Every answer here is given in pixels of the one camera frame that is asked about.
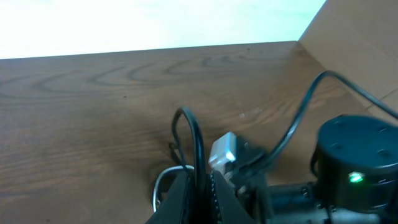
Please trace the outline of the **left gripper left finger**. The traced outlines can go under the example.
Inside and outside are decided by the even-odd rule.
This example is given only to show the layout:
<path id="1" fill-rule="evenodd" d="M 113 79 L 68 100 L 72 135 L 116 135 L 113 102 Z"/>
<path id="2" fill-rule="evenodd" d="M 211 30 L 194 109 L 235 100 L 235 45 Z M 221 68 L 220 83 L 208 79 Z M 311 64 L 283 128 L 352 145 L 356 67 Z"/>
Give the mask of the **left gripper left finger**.
<path id="1" fill-rule="evenodd" d="M 159 209 L 146 221 L 146 224 L 181 224 L 186 212 L 190 179 L 186 172 L 174 180 L 167 198 Z"/>

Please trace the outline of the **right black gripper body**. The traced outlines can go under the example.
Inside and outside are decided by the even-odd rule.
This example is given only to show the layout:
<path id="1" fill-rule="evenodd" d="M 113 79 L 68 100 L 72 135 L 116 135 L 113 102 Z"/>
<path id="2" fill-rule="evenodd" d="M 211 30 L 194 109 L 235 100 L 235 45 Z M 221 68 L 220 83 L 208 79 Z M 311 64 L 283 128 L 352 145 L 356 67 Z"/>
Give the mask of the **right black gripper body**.
<path id="1" fill-rule="evenodd" d="M 271 193 L 265 174 L 249 179 L 242 190 L 237 191 L 239 202 L 248 215 L 260 224 L 271 224 L 274 216 Z"/>

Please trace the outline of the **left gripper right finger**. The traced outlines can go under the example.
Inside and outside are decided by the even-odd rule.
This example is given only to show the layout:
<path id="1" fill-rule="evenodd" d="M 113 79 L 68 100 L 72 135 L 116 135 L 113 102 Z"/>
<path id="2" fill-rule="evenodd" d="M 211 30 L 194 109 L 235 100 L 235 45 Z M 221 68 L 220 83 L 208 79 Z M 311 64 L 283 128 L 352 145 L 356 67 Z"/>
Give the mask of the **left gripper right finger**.
<path id="1" fill-rule="evenodd" d="M 221 224 L 255 223 L 218 171 L 213 171 L 213 218 L 214 223 Z"/>

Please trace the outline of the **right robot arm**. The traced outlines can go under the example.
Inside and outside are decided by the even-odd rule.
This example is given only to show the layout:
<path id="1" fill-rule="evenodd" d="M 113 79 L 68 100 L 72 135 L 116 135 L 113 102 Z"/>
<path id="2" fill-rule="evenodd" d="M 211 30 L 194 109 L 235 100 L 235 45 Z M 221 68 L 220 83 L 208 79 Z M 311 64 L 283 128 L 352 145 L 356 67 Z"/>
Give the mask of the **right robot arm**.
<path id="1" fill-rule="evenodd" d="M 274 152 L 240 147 L 232 181 L 245 187 L 245 209 L 260 223 L 396 223 L 397 126 L 340 115 L 320 126 L 309 169 L 313 182 L 270 186 L 266 172 L 299 124 Z"/>

